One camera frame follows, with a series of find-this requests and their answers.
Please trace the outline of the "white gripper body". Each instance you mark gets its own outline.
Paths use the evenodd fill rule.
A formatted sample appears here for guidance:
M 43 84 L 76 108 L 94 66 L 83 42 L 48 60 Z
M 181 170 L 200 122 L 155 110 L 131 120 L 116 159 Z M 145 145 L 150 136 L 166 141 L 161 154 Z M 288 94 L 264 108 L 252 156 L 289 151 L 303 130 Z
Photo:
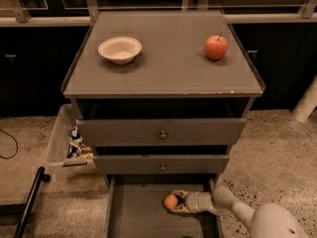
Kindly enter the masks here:
M 189 213 L 212 212 L 214 210 L 210 192 L 191 191 L 184 199 L 184 206 Z

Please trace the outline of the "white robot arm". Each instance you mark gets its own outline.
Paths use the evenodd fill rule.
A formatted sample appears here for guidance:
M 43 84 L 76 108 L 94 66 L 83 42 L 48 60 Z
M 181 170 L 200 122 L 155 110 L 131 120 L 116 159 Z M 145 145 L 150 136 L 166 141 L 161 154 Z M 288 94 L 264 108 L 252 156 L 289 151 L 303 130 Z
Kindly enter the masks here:
M 163 200 L 174 213 L 210 212 L 217 216 L 231 212 L 250 232 L 251 238 L 308 238 L 294 215 L 275 203 L 253 209 L 240 201 L 224 185 L 211 192 L 174 190 Z

